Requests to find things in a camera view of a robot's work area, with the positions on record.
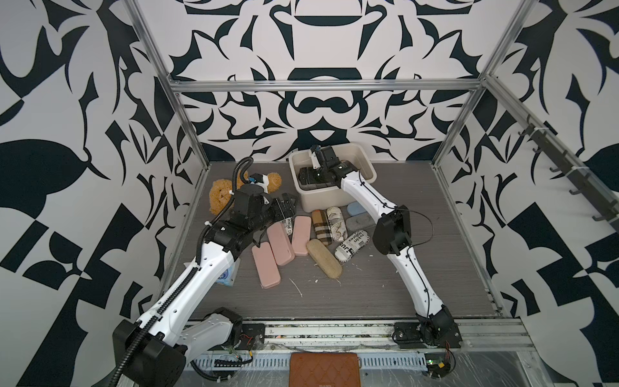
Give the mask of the map print glasses case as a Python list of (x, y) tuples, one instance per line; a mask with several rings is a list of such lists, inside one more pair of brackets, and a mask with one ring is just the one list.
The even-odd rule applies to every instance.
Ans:
[(327, 208), (326, 213), (332, 240), (338, 243), (343, 242), (348, 238), (343, 212), (338, 206), (332, 206)]

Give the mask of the grey glasses case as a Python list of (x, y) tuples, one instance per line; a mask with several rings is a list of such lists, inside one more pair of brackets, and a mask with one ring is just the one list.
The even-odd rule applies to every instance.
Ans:
[(355, 216), (351, 216), (345, 221), (346, 227), (349, 232), (354, 233), (360, 230), (369, 229), (376, 225), (372, 216), (365, 212)]

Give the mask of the tan woven glasses case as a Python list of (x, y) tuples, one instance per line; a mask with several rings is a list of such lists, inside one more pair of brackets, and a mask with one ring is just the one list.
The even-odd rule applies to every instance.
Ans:
[(343, 267), (330, 250), (320, 240), (310, 240), (306, 249), (315, 264), (331, 279), (339, 279)]

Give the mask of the blue glasses case back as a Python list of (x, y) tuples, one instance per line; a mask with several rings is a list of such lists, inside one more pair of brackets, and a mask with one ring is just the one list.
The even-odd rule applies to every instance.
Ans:
[(347, 213), (350, 217), (366, 214), (366, 209), (359, 203), (353, 202), (347, 205)]

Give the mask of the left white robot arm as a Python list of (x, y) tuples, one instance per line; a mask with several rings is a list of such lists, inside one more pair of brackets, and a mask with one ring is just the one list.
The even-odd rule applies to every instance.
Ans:
[(268, 176), (247, 174), (253, 162), (247, 156), (234, 167), (231, 197), (202, 229), (183, 274), (135, 322), (124, 320), (114, 329), (115, 367), (109, 386), (118, 385), (122, 377), (139, 386), (173, 386), (201, 354), (239, 342), (242, 319), (225, 308), (194, 327), (186, 324), (219, 277), (256, 242), (256, 232), (296, 213), (294, 198), (269, 195)]

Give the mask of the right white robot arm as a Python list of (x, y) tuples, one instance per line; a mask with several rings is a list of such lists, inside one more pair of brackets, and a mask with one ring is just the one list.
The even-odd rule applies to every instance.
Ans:
[(443, 300), (425, 275), (411, 240), (411, 211), (385, 198), (362, 172), (349, 161), (342, 161), (332, 146), (314, 145), (309, 149), (314, 176), (319, 183), (337, 186), (349, 194), (376, 224), (372, 243), (393, 263), (414, 303), (418, 326), (409, 334), (405, 328), (394, 332), (396, 344), (410, 348), (420, 342), (429, 348), (450, 350), (457, 345), (459, 328)]

